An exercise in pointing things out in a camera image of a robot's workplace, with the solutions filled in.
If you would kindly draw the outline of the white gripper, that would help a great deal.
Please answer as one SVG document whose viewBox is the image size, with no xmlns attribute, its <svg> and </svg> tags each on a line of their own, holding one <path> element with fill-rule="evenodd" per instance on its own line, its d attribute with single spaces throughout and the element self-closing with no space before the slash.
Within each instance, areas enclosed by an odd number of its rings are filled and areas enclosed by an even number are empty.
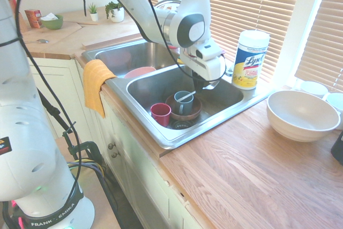
<svg viewBox="0 0 343 229">
<path fill-rule="evenodd" d="M 213 58 L 204 60 L 182 49 L 180 59 L 192 70 L 195 91 L 201 91 L 207 85 L 207 81 L 218 80 L 225 73 L 226 64 L 224 58 L 221 57 L 221 51 L 215 53 Z"/>
</svg>

